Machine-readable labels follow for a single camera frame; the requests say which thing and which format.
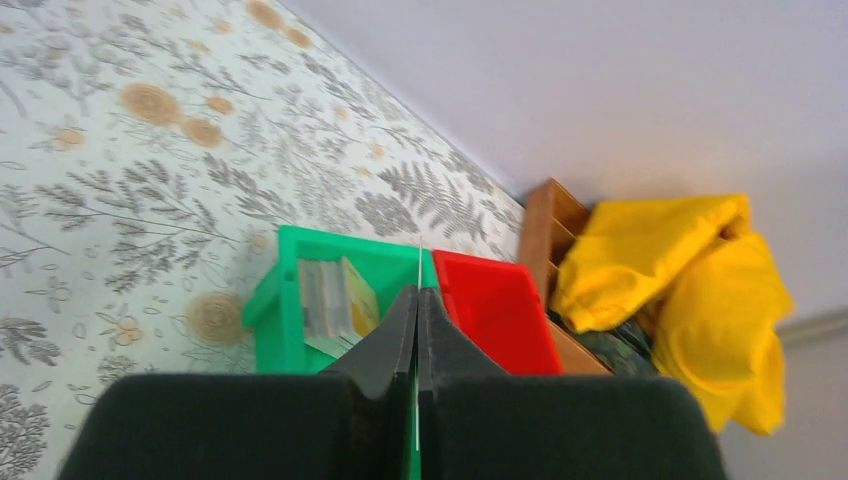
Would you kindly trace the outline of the red plastic bin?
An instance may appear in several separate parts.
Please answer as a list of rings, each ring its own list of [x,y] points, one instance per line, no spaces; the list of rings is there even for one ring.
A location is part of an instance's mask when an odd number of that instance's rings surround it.
[[[527,267],[444,250],[432,259],[450,319],[496,364],[516,375],[565,372]]]

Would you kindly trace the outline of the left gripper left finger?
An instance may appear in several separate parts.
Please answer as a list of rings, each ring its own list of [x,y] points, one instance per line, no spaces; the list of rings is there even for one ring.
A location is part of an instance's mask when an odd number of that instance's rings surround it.
[[[316,374],[144,374],[96,401],[63,479],[406,479],[418,290]]]

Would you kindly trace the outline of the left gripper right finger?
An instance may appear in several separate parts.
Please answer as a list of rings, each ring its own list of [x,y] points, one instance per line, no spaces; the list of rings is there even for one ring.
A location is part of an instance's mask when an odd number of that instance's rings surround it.
[[[665,377],[513,375],[418,295],[425,479],[723,479],[715,436]]]

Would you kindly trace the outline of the gold credit card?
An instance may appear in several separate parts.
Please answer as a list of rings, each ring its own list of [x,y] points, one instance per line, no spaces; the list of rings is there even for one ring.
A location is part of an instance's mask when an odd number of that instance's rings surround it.
[[[380,309],[375,291],[345,256],[340,259],[344,289],[351,311],[353,330],[360,336],[370,334],[380,323]]]

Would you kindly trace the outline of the green plastic bin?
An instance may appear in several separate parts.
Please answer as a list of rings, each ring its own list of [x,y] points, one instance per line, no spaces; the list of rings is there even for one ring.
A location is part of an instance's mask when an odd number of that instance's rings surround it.
[[[347,257],[375,291],[380,319],[398,294],[417,288],[418,246],[400,245],[296,226],[278,229],[278,261],[243,307],[242,324],[255,337],[260,374],[314,374],[333,358],[306,345],[298,260],[337,261]],[[437,288],[431,251],[423,248],[423,288]]]

